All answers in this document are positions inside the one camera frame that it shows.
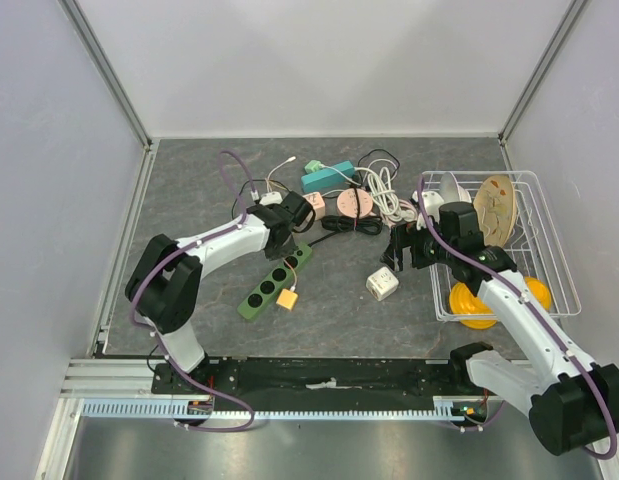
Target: yellow toy wheel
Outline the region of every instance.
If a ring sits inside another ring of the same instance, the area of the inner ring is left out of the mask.
[[[525,277],[525,282],[531,293],[536,297],[538,302],[543,306],[545,310],[549,310],[551,307],[551,292],[547,286],[537,278]],[[474,297],[464,283],[457,283],[451,289],[449,294],[449,306],[451,312],[456,315],[492,315],[493,312],[480,301],[478,297]],[[476,330],[485,330],[493,327],[497,320],[460,320],[464,326],[473,328]]]

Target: electrical cord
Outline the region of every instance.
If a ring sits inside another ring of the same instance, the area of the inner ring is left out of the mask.
[[[380,210],[384,223],[392,226],[403,220],[407,222],[416,220],[415,210],[396,195],[391,185],[391,172],[388,167],[382,167],[379,173],[367,167],[357,167],[356,171],[366,172],[365,179],[369,193],[373,203]]]
[[[254,179],[253,180],[254,183],[267,183],[267,179],[266,178],[258,178],[258,179]],[[289,189],[282,183],[279,182],[278,180],[269,180],[269,182],[273,185],[277,185],[278,187],[284,189],[285,191],[289,191]],[[240,193],[238,193],[238,196],[242,197],[243,192],[245,191],[245,187],[249,184],[249,180],[247,180],[245,183],[242,184],[242,187],[240,187]],[[236,218],[234,210],[236,209],[236,204],[238,203],[238,200],[234,199],[233,201],[233,205],[231,206],[231,220],[233,220],[234,218]]]
[[[156,373],[156,369],[151,366],[151,364],[149,363],[149,360],[151,360],[151,355],[153,355],[153,352],[155,352],[156,350],[158,350],[158,345],[156,345],[155,347],[151,349],[151,351],[149,352],[146,358],[147,368],[151,370],[152,373]]]
[[[424,200],[423,200],[423,197],[422,197],[422,192],[424,191],[424,186],[425,186],[425,177],[424,177],[424,175],[421,174],[420,175],[420,179],[418,180],[418,188],[416,190],[416,192],[418,194],[418,205],[424,205],[425,204]],[[489,267],[486,267],[485,265],[483,265],[483,264],[473,260],[472,258],[467,257],[466,255],[463,255],[461,252],[459,252],[458,250],[456,250],[452,246],[448,245],[442,239],[442,237],[438,234],[436,229],[434,228],[433,223],[431,221],[431,218],[429,218],[429,215],[427,215],[426,212],[423,212],[422,216],[423,216],[423,219],[424,219],[425,224],[427,226],[427,230],[429,230],[429,233],[431,233],[433,238],[436,240],[436,242],[438,242],[442,246],[442,248],[444,248],[447,252],[449,252],[454,257],[456,257],[456,258],[462,260],[463,262],[465,262],[465,263],[467,263],[467,264],[477,268],[478,270],[480,270],[482,272],[485,272],[486,274],[490,275],[492,278],[498,280],[500,283],[505,285],[511,291],[511,293],[513,293],[517,298],[521,298],[522,297],[522,291],[520,289],[518,289],[509,280],[507,280],[505,277],[500,275],[498,272],[492,270]],[[536,318],[538,323],[540,325],[542,325],[542,327],[545,329],[545,331],[551,337],[551,339],[555,342],[555,344],[558,345],[558,348],[560,348],[562,353],[565,354],[565,356],[569,359],[569,361],[571,361],[571,363],[573,363],[573,365],[576,367],[578,372],[582,375],[582,378],[584,379],[585,383],[587,384],[587,386],[591,390],[592,395],[596,399],[596,403],[598,404],[598,407],[600,407],[600,411],[602,413],[602,417],[605,420],[605,424],[606,424],[607,430],[609,432],[609,450],[607,452],[605,452],[605,453],[598,453],[598,452],[595,452],[595,451],[593,451],[593,450],[591,450],[591,449],[589,449],[587,447],[583,447],[584,450],[589,455],[591,455],[592,457],[594,457],[594,458],[596,458],[598,460],[609,460],[609,459],[613,458],[615,456],[617,450],[618,450],[618,435],[616,433],[616,428],[615,428],[615,426],[613,424],[613,419],[611,418],[611,412],[609,412],[609,408],[607,407],[607,404],[605,403],[604,398],[602,397],[602,393],[600,392],[600,390],[596,386],[595,382],[591,378],[591,375],[585,369],[585,367],[582,365],[580,360],[578,360],[578,358],[576,356],[574,356],[570,352],[569,347],[567,346],[567,344],[565,344],[565,342],[562,340],[562,338],[560,338],[560,335],[558,335],[551,328],[549,323],[547,323],[547,321],[543,317],[543,315],[540,312],[540,310],[538,310],[538,308],[536,308],[536,306],[533,303],[531,303],[531,302],[525,302],[524,304],[529,309],[529,311],[533,314],[533,316]]]
[[[231,183],[231,181],[229,180],[229,177],[227,176],[227,173],[225,172],[224,169],[224,162],[223,162],[223,155],[229,155],[231,157],[233,157],[242,167],[242,169],[244,170],[245,174],[247,175],[247,178],[249,179],[249,182],[251,184],[251,191],[252,193],[256,193],[257,195],[257,190],[253,181],[253,178],[251,176],[251,172],[249,171],[249,169],[247,168],[247,165],[245,164],[245,162],[234,152],[230,151],[230,150],[222,150],[219,155],[218,155],[218,168],[220,169],[220,175],[222,176],[223,181],[225,182],[225,184],[227,185],[227,187],[229,188],[229,190],[231,190],[231,192],[233,193],[234,197],[236,198],[238,205],[240,206],[240,211],[241,211],[241,215],[240,218],[232,223],[231,225],[229,225],[227,228],[224,228],[222,230],[218,230],[216,232],[210,233],[198,240],[194,240],[193,242],[177,249],[176,251],[170,253],[169,255],[167,255],[162,261],[160,261],[154,268],[153,270],[151,270],[151,272],[149,272],[149,275],[147,275],[147,277],[140,283],[140,286],[138,287],[138,290],[136,291],[136,294],[133,297],[133,300],[131,301],[131,311],[129,312],[129,320],[131,321],[131,323],[137,327],[149,330],[150,333],[149,335],[152,337],[155,337],[157,342],[158,342],[158,347],[162,350],[162,352],[165,354],[165,360],[167,360],[169,362],[169,364],[171,365],[171,367],[180,375],[180,377],[182,377],[187,383],[189,383],[190,385],[198,388],[199,390],[202,390],[204,392],[207,392],[211,395],[214,395],[216,397],[220,397],[220,398],[224,398],[225,400],[228,400],[240,407],[242,407],[243,409],[245,409],[248,413],[249,413],[249,419],[243,423],[242,425],[238,425],[236,427],[203,427],[200,425],[189,425],[189,424],[185,424],[182,422],[178,422],[175,421],[174,424],[176,427],[181,427],[184,428],[186,430],[197,430],[200,432],[219,432],[219,433],[229,433],[229,432],[242,432],[247,430],[251,424],[254,422],[255,419],[255,412],[253,410],[253,408],[251,408],[251,406],[246,403],[245,401],[236,398],[232,395],[220,392],[218,390],[215,390],[213,388],[210,388],[206,385],[203,385],[202,383],[196,381],[195,379],[193,379],[187,372],[185,372],[180,365],[178,365],[178,363],[176,363],[176,361],[173,359],[173,357],[171,355],[168,354],[168,350],[166,345],[164,344],[164,342],[162,341],[162,338],[160,338],[160,335],[157,335],[157,331],[155,329],[155,326],[153,324],[149,324],[146,322],[141,322],[138,319],[136,319],[136,310],[138,308],[138,302],[140,301],[140,298],[142,297],[142,294],[144,293],[144,291],[146,290],[147,286],[149,285],[149,283],[151,283],[151,281],[159,274],[162,272],[162,270],[174,259],[178,258],[180,255],[182,255],[185,252],[188,252],[189,250],[199,247],[200,245],[202,245],[204,242],[208,242],[209,240],[212,240],[214,238],[219,238],[223,235],[226,235],[227,233],[233,232],[234,230],[238,230],[240,228],[240,226],[242,224],[244,224],[244,222],[247,219],[247,208],[245,206],[244,201],[242,200],[242,198],[240,197],[238,191],[234,188],[233,184]]]
[[[287,265],[287,268],[291,270],[291,273],[293,273],[293,285],[289,287],[289,291],[295,292],[296,287],[298,286],[298,274],[296,273],[296,269],[291,266],[291,264],[287,261],[286,258],[284,259],[284,262],[285,262],[285,265]]]
[[[338,175],[340,175],[342,178],[344,178],[347,183],[351,184],[351,185],[355,185],[356,187],[360,187],[362,184],[356,182],[354,179],[349,178],[347,175],[345,175],[344,173],[342,173],[340,170],[338,170],[336,167],[332,167],[330,165],[325,165],[324,163],[320,164],[321,168],[328,168],[329,170],[333,170],[334,172],[336,172]]]
[[[273,167],[273,169],[269,172],[269,175],[267,175],[267,178],[265,178],[265,182],[267,184],[267,192],[271,193],[273,191],[273,189],[271,188],[271,174],[275,172],[276,170],[278,170],[280,167],[293,162],[295,159],[296,157],[289,157],[287,160],[282,162],[280,165]]]
[[[313,227],[313,224],[314,224],[315,221],[316,221],[316,211],[312,208],[311,209],[311,218],[307,222],[307,225],[305,226],[305,228],[303,228],[302,230],[296,230],[295,228],[293,228],[291,231],[293,233],[306,233],[306,232],[308,232],[311,229],[311,227]]]
[[[339,188],[336,190],[329,190],[326,193],[321,193],[320,195],[322,196],[322,198],[326,198],[326,199],[334,199],[334,198],[338,198],[340,196],[340,194],[344,192],[344,189]]]
[[[331,233],[310,242],[308,244],[310,247],[327,238],[345,232],[355,231],[363,235],[380,235],[380,232],[382,232],[382,220],[379,217],[360,218],[360,198],[358,196],[358,189],[354,188],[354,191],[356,193],[356,218],[346,217],[344,215],[324,216],[322,220],[320,220],[322,228],[329,230]]]
[[[491,416],[491,418],[487,418],[484,421],[484,423],[482,423],[480,425],[476,425],[475,427],[459,427],[457,425],[454,425],[453,423],[444,423],[444,422],[440,422],[440,423],[438,423],[438,425],[440,425],[441,427],[444,427],[444,428],[450,428],[452,430],[458,430],[460,433],[465,433],[465,432],[482,432],[485,427],[488,427],[493,422],[495,422],[498,419],[498,417],[500,417],[500,415],[502,414],[502,411],[503,411],[505,405],[506,405],[506,402],[503,401],[500,404],[500,406],[498,407],[498,410],[496,410],[496,413],[494,413]]]
[[[391,174],[391,179],[392,179],[392,180],[394,180],[394,179],[396,178],[396,175],[398,174],[398,170],[400,169],[400,160],[398,160],[398,159],[397,159],[397,158],[396,158],[396,157],[395,157],[395,156],[394,156],[391,152],[389,152],[388,150],[385,150],[384,148],[374,148],[374,149],[373,149],[373,150],[371,150],[369,153],[367,153],[367,154],[363,155],[362,157],[360,157],[360,158],[358,159],[358,164],[357,164],[357,165],[358,165],[358,167],[360,167],[360,166],[361,166],[361,164],[362,164],[363,160],[365,160],[365,159],[367,159],[367,158],[371,157],[371,155],[373,155],[373,154],[374,154],[374,153],[376,153],[376,152],[382,152],[382,153],[384,153],[384,154],[386,154],[386,155],[389,155],[389,156],[391,157],[391,159],[393,160],[393,162],[391,162],[391,160],[384,159],[384,158],[378,159],[378,160],[380,160],[380,161],[387,161],[387,162],[390,162],[390,163],[394,166],[394,170],[393,170],[393,172],[392,172],[392,174]],[[371,164],[372,164],[373,162],[375,162],[375,161],[376,161],[376,160],[372,160],[372,161],[371,161],[371,162],[367,165],[367,168],[370,168],[370,167],[371,167]]]
[[[471,422],[471,423],[473,423],[473,424],[475,424],[475,425],[483,425],[483,426],[484,426],[485,422],[486,422],[487,420],[489,420],[489,402],[486,402],[486,403],[484,404],[484,409],[485,409],[485,419],[484,419],[484,420],[482,420],[482,421],[479,421],[479,420],[474,420],[473,418],[471,418],[471,417],[467,414],[467,412],[464,412],[464,413],[463,413],[463,415],[465,416],[465,419],[466,419],[467,421],[469,421],[469,422]]]

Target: green connector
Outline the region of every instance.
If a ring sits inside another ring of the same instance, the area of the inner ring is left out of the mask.
[[[313,173],[320,170],[322,165],[318,160],[311,160],[307,165],[305,165],[305,172]]]
[[[313,250],[306,243],[301,243],[293,255],[285,258],[294,268],[296,273],[300,272],[307,264]],[[238,313],[245,320],[255,320],[269,304],[278,298],[283,288],[288,288],[293,283],[293,273],[289,267],[281,261],[272,272],[267,275],[260,284],[253,289],[247,298],[238,305]]]

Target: teal power adapter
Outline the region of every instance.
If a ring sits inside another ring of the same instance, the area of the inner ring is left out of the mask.
[[[353,177],[354,173],[356,173],[356,169],[353,164],[347,160],[346,162],[338,163],[331,168],[323,168],[317,172],[303,175],[300,178],[302,191],[305,193],[313,193],[324,190],[325,188],[333,187],[334,185],[338,185],[340,183],[344,183],[344,177],[338,172],[335,172],[334,169],[349,178]]]

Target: yellow object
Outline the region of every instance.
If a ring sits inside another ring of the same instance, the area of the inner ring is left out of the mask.
[[[525,277],[527,287],[531,291],[536,300],[545,310],[551,308],[551,293],[544,283],[537,278]],[[457,283],[451,289],[449,294],[449,306],[452,313],[456,315],[493,315],[493,312],[480,301],[478,297],[474,297],[464,283]],[[469,328],[484,330],[493,327],[497,320],[460,320],[460,323]]]
[[[297,301],[298,294],[296,292],[283,288],[282,292],[280,292],[280,295],[278,296],[278,300],[276,300],[276,303],[287,310],[293,310],[293,306]]]

